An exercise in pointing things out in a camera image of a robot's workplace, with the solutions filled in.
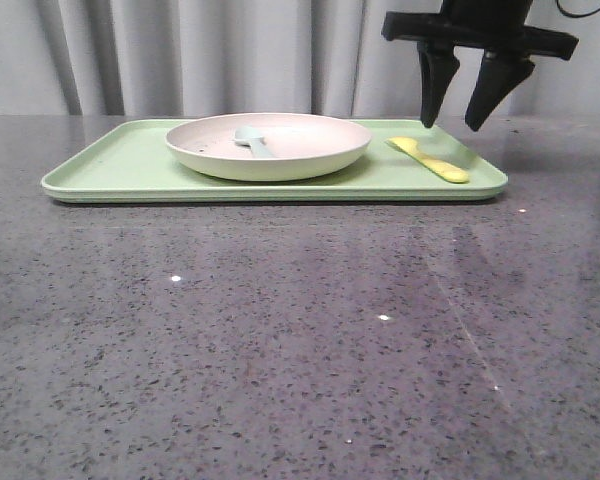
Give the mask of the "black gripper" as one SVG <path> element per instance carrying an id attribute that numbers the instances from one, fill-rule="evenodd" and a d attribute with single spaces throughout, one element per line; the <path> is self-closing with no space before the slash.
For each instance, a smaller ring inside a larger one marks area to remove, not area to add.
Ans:
<path id="1" fill-rule="evenodd" d="M 388 40 L 419 41 L 420 121 L 431 128 L 459 69 L 454 46 L 484 50 L 465 123 L 478 131 L 496 107 L 534 71 L 528 56 L 569 60 L 579 39 L 526 24 L 527 0 L 444 1 L 437 13 L 389 11 L 382 27 Z"/>

